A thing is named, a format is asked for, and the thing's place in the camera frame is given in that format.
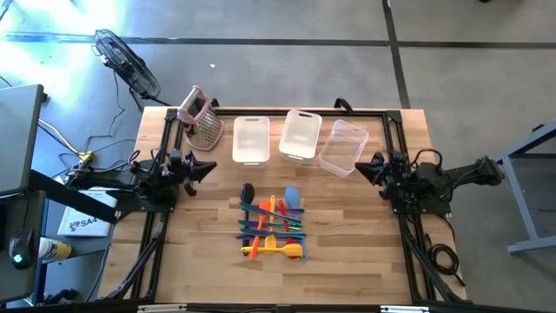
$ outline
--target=fan grille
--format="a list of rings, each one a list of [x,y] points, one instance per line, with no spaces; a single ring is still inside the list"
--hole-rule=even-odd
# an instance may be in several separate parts
[[[160,85],[147,69],[145,62],[110,30],[97,30],[94,36],[98,52],[106,57],[106,65],[113,69],[129,87],[141,97],[156,98]]]

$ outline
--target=clear plastic container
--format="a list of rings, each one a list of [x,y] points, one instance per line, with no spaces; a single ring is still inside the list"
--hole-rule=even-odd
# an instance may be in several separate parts
[[[243,167],[264,168],[270,159],[268,117],[237,117],[234,120],[232,159]]]
[[[299,110],[289,111],[281,132],[279,145],[281,156],[297,163],[313,162],[321,124],[322,117],[318,114]]]
[[[337,176],[345,177],[355,169],[367,143],[368,133],[359,126],[337,120],[319,154],[319,164]]]

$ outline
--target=cheese grater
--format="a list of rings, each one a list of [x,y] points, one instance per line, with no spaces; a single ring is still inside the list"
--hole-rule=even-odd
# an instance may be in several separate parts
[[[183,123],[188,143],[198,150],[211,150],[222,136],[224,123],[216,116],[199,86],[193,86],[177,116]]]

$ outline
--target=concrete floor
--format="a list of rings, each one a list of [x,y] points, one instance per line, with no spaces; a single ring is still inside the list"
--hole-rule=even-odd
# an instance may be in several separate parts
[[[106,27],[130,37],[388,39],[380,0],[41,3],[16,0],[0,30],[89,35]],[[556,42],[551,0],[391,4],[399,40]],[[161,98],[173,103],[199,83],[222,105],[329,106],[345,97],[354,107],[400,108],[389,48],[144,44],[132,49],[160,81]],[[89,44],[0,43],[0,51],[10,60],[0,64],[0,75],[13,84],[44,84],[51,99],[41,117],[72,143],[79,146],[87,136],[106,133],[118,111],[116,88]],[[554,119],[556,50],[403,48],[400,56],[411,106],[426,111],[446,168],[501,152]],[[116,122],[116,138],[93,147],[135,137],[141,116],[119,82],[119,101],[127,110]],[[84,123],[89,116],[94,122]],[[99,165],[127,157],[132,145],[104,151]],[[61,152],[39,131],[34,168],[48,175],[62,170],[56,157]],[[526,239],[506,183],[458,189],[453,224],[470,299],[536,310],[556,307],[556,250],[506,253],[508,244]],[[50,265],[47,291],[74,287],[86,295],[101,256]],[[57,279],[61,271],[78,279]]]

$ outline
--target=gray metal stand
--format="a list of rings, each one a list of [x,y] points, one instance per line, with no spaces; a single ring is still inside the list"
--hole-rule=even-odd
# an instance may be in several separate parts
[[[520,182],[518,181],[514,167],[512,166],[513,159],[520,158],[522,156],[537,159],[556,158],[554,154],[526,154],[529,150],[554,137],[556,137],[556,121],[539,127],[529,138],[527,138],[527,140],[516,144],[510,150],[494,158],[498,163],[501,163],[504,166],[507,180],[512,186],[513,195],[515,196],[515,200],[520,207],[521,218],[523,218],[523,223],[525,224],[527,234],[529,235],[528,240],[507,246],[507,251],[510,255],[514,255],[522,251],[556,247],[556,236],[539,237],[531,218],[526,199],[523,195],[525,191],[520,186]]]

